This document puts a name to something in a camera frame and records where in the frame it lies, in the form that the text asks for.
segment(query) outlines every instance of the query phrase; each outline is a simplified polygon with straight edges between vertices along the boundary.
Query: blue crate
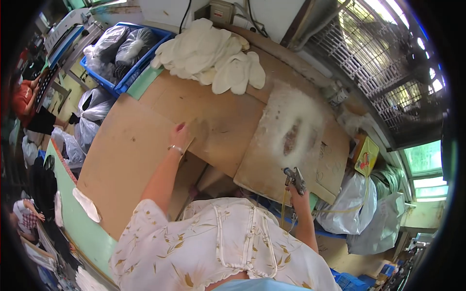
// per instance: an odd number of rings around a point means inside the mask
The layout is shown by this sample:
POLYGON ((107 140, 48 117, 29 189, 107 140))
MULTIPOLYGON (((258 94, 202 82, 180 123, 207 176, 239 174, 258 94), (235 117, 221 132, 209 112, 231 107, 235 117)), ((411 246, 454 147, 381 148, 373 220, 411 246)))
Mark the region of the blue crate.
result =
POLYGON ((162 43, 172 39, 174 34, 172 32, 162 30, 155 27, 144 26, 144 25, 137 25, 128 22, 119 22, 115 26, 128 26, 131 31, 136 29, 140 29, 143 27, 150 28, 152 32, 161 38, 161 40, 154 45, 132 68, 131 70, 123 77, 123 79, 116 85, 109 82, 108 80, 102 78, 97 73, 93 72, 86 66, 86 56, 82 58, 79 62, 81 66, 83 66, 89 76, 91 76, 98 84, 102 85, 107 91, 109 91, 114 97, 118 98, 121 93, 128 91, 129 87, 133 84, 133 82, 139 77, 139 75, 144 71, 144 69, 149 65, 150 61, 152 60, 155 50, 160 46, 162 43))
POLYGON ((369 277, 367 275, 360 275, 357 277, 359 280, 365 282, 369 286, 374 286, 376 283, 376 280, 372 277, 369 277))
POLYGON ((393 274, 394 270, 395 270, 395 266, 392 266, 390 264, 385 264, 385 266, 382 268, 380 272, 390 277, 393 274))
POLYGON ((340 278, 341 274, 334 269, 330 268, 330 271, 332 272, 333 278, 335 279, 335 282, 338 282, 338 279, 340 278))
POLYGON ((369 285, 348 273, 341 273, 337 279, 342 291, 367 291, 369 285))

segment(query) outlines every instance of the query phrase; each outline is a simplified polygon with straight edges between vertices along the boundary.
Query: black pants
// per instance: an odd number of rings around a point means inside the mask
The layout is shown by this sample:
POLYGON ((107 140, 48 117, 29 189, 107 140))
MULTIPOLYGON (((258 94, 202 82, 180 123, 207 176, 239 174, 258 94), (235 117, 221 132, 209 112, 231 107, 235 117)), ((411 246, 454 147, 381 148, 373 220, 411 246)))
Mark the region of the black pants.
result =
POLYGON ((27 125, 27 129, 45 135, 52 135, 54 130, 56 116, 51 114, 45 107, 41 107, 39 112, 36 112, 31 122, 27 125))

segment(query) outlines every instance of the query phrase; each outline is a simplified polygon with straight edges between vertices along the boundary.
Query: person in red shirt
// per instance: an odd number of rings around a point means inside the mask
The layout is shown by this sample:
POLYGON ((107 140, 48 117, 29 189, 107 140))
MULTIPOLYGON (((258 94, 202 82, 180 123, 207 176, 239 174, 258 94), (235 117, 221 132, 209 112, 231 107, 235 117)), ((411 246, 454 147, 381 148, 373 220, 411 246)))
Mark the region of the person in red shirt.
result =
POLYGON ((43 106, 39 112, 36 112, 37 108, 34 107, 34 102, 40 90, 39 79, 47 73, 48 68, 34 81, 29 81, 23 80, 21 71, 16 71, 10 79, 11 106, 24 128, 52 135, 54 125, 59 125, 65 129, 67 122, 58 119, 43 106))

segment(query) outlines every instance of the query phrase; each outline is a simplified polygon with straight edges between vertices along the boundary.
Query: green board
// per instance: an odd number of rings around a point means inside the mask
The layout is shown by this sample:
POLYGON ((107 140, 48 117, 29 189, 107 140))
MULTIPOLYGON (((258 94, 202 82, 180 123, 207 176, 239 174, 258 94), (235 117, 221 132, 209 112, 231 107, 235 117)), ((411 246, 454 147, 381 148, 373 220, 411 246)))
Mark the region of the green board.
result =
POLYGON ((103 274, 112 278, 109 270, 109 259, 117 244, 102 227, 87 216, 84 209, 73 196, 75 182, 69 176, 66 168, 61 163, 60 158, 52 143, 48 142, 47 156, 55 157, 55 178, 57 187, 62 197, 62 217, 66 233, 75 243, 75 247, 84 254, 88 260, 94 264, 103 274))
POLYGON ((134 83, 129 87, 127 93, 136 100, 141 99, 146 89, 154 82, 155 78, 162 73, 164 67, 159 69, 153 69, 151 66, 147 66, 146 69, 139 75, 134 83))

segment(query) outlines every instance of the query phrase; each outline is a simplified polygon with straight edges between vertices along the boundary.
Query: white fiber residue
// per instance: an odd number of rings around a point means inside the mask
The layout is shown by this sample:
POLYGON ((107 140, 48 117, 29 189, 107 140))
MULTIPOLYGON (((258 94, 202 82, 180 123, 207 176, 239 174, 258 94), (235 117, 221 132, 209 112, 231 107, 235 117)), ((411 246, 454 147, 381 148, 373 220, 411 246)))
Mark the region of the white fiber residue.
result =
POLYGON ((312 155, 317 138, 322 133, 323 117, 318 103, 300 90, 277 84, 259 122, 258 146, 269 153, 280 167, 296 167, 307 155, 312 155), (287 133, 298 122, 292 150, 284 154, 287 133))

